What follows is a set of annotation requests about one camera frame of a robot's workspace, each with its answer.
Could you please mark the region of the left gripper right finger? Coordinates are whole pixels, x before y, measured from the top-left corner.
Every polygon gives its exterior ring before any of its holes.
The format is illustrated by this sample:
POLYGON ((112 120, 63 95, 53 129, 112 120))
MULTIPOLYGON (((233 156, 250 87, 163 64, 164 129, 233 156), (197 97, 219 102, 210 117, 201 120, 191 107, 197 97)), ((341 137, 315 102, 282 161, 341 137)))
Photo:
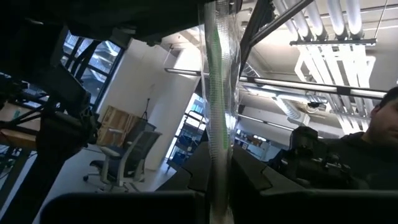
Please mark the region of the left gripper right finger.
POLYGON ((297 223, 297 204, 288 194, 303 190, 242 147, 233 147, 231 209, 235 223, 297 223))

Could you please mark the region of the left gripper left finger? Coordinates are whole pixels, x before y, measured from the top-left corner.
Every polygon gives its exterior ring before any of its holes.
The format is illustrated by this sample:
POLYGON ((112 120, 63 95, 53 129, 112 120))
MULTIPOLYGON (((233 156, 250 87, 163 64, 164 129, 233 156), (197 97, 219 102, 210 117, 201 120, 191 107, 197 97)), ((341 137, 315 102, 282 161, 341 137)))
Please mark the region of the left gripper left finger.
POLYGON ((208 142, 202 142, 194 154, 164 182, 157 191, 193 190, 206 192, 210 180, 210 150, 208 142))

